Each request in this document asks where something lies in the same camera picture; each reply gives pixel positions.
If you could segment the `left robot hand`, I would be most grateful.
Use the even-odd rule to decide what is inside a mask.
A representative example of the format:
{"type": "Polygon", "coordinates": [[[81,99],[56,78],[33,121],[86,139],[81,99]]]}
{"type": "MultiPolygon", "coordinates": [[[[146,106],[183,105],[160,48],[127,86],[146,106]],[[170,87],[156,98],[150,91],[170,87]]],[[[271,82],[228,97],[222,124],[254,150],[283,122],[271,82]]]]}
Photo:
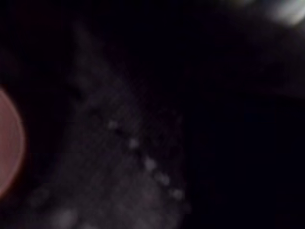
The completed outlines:
{"type": "Polygon", "coordinates": [[[226,88],[304,99],[304,1],[192,0],[185,16],[201,35],[213,80],[226,88]]]}

